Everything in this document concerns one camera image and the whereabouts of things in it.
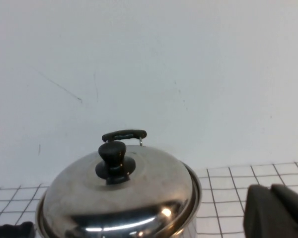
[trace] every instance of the dark object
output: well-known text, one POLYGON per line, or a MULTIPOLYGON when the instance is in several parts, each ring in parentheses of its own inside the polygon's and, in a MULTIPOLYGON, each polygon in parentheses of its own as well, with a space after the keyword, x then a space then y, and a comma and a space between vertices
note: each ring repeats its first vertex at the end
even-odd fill
POLYGON ((136 163, 133 158, 125 157, 126 145, 123 142, 105 143, 99 147, 98 153, 104 161, 97 164, 95 171, 100 178, 106 179, 108 185, 129 180, 136 163))
POLYGON ((145 130, 118 130, 112 133, 105 134, 101 137, 101 139, 106 142, 114 141, 114 140, 124 140, 124 139, 144 139, 147 136, 147 132, 145 130))
POLYGON ((271 191, 298 223, 298 194, 281 184, 273 184, 271 191))
POLYGON ((269 189, 251 185, 244 216, 246 238, 298 238, 298 223, 269 189))
POLYGON ((0 238, 35 238, 34 225, 32 222, 24 222, 18 226, 0 226, 0 238))

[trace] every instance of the white wall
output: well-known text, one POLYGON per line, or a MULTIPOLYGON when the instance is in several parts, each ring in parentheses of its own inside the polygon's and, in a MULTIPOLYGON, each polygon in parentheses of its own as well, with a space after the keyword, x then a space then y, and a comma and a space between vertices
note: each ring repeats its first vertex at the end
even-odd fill
POLYGON ((0 1, 0 184, 124 128, 194 168, 298 160, 298 0, 0 1))

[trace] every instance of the metal pot body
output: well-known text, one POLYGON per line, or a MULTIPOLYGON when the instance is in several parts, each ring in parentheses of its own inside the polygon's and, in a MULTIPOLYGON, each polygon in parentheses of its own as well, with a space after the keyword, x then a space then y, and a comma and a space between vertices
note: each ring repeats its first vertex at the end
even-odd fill
MULTIPOLYGON (((194 188, 196 191, 195 206, 194 206, 193 210, 191 211, 191 214, 188 217, 188 219, 186 220, 186 222, 181 226, 181 228, 177 232, 175 232, 171 236, 168 236, 168 237, 161 236, 159 238, 196 238, 198 236, 198 233, 196 230, 196 213, 197 213, 197 211, 200 207, 201 201, 202 201, 202 188, 201 188, 199 178, 197 177, 195 172, 188 166, 186 166, 186 168, 192 177, 192 182, 194 184, 194 188)), ((56 238, 56 237, 48 235, 44 228, 42 207, 43 207, 45 195, 46 195, 46 193, 43 194, 41 200, 39 201, 39 203, 37 205, 36 214, 35 214, 36 228, 42 238, 56 238)))
POLYGON ((64 169, 42 196, 42 238, 195 238, 202 190, 173 156, 143 147, 142 130, 103 136, 105 144, 64 169), (137 138, 140 146, 114 140, 137 138))
POLYGON ((171 238, 196 238, 198 233, 196 231, 196 218, 193 218, 186 226, 176 232, 171 238))

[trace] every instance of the pot handle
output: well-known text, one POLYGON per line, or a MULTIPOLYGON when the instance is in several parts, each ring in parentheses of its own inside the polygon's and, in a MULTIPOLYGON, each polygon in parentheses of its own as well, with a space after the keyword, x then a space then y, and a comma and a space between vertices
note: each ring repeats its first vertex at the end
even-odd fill
POLYGON ((114 140, 124 140, 124 139, 144 139, 147 136, 145 130, 118 130, 105 134, 101 137, 104 142, 110 142, 114 140))

